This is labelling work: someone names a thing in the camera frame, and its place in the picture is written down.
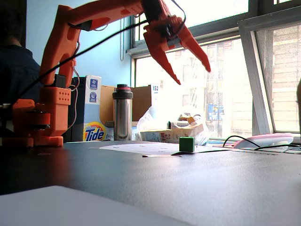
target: stainless steel water bottle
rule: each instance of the stainless steel water bottle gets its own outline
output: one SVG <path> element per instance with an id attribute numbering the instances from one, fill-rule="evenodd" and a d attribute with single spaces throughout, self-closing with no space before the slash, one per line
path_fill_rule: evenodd
<path id="1" fill-rule="evenodd" d="M 132 140 L 132 100 L 131 88 L 117 85 L 114 100 L 114 140 Z"/>

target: paper sheet on table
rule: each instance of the paper sheet on table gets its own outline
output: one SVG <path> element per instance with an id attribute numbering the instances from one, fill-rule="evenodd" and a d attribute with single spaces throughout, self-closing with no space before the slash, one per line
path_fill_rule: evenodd
<path id="1" fill-rule="evenodd" d="M 52 186 L 0 196 L 1 226 L 187 226 L 97 195 Z"/>
<path id="2" fill-rule="evenodd" d="M 121 152 L 132 152 L 139 154 L 165 155 L 179 152 L 178 144 L 168 143 L 146 143 L 146 144 L 128 144 L 128 145 L 111 145 L 100 147 L 99 149 L 114 150 Z M 215 150 L 229 150 L 228 148 L 195 146 L 195 152 L 208 152 Z"/>

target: green cube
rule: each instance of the green cube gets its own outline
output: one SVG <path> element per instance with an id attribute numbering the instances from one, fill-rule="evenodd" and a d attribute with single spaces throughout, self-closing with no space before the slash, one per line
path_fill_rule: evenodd
<path id="1" fill-rule="evenodd" d="M 180 152 L 194 152 L 194 137 L 180 137 Z"/>

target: blue wall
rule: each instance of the blue wall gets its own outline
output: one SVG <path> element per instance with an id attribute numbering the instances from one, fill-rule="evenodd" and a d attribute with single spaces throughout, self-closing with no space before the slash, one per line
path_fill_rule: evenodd
<path id="1" fill-rule="evenodd" d="M 33 58 L 41 64 L 47 40 L 53 28 L 57 6 L 72 8 L 83 5 L 87 0 L 27 0 L 26 48 L 33 52 Z M 120 21 L 109 24 L 102 32 L 81 31 L 80 49 L 82 51 L 96 42 L 120 30 Z M 130 31 L 125 34 L 125 50 L 129 48 Z M 117 83 L 130 84 L 131 57 L 125 53 L 120 60 L 120 36 L 116 35 L 104 44 L 79 56 L 76 69 L 80 76 L 96 75 L 102 77 L 103 85 L 115 86 Z"/>

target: robotic arm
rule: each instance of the robotic arm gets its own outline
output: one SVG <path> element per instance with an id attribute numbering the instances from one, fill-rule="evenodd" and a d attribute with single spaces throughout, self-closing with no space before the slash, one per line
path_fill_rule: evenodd
<path id="1" fill-rule="evenodd" d="M 207 71 L 211 70 L 204 51 L 182 19 L 171 16 L 163 0 L 98 0 L 75 9 L 62 5 L 58 7 L 54 28 L 44 51 L 40 74 L 73 55 L 80 30 L 92 31 L 126 16 L 143 12 L 149 22 L 145 27 L 147 32 L 144 37 L 150 54 L 178 84 L 180 81 L 165 55 L 165 51 L 174 48 L 167 44 L 172 36 L 180 38 L 182 46 L 188 48 Z M 59 71 L 59 74 L 66 77 L 66 88 L 71 84 L 73 64 L 70 61 Z M 42 83 L 51 85 L 54 77 L 55 72 L 52 72 Z"/>
<path id="2" fill-rule="evenodd" d="M 72 9 L 60 5 L 55 24 L 44 50 L 40 75 L 74 55 L 81 30 L 91 31 L 130 15 L 145 13 L 149 25 L 144 38 L 151 56 L 178 83 L 165 51 L 174 48 L 168 41 L 181 40 L 211 71 L 205 52 L 194 40 L 181 18 L 172 16 L 163 0 L 98 0 Z M 68 105 L 71 103 L 73 66 L 71 60 L 59 69 L 59 75 L 49 73 L 42 79 L 45 87 L 40 91 L 40 103 L 19 99 L 13 105 L 13 123 L 16 137 L 4 138 L 3 145 L 62 146 L 61 136 L 68 128 Z"/>

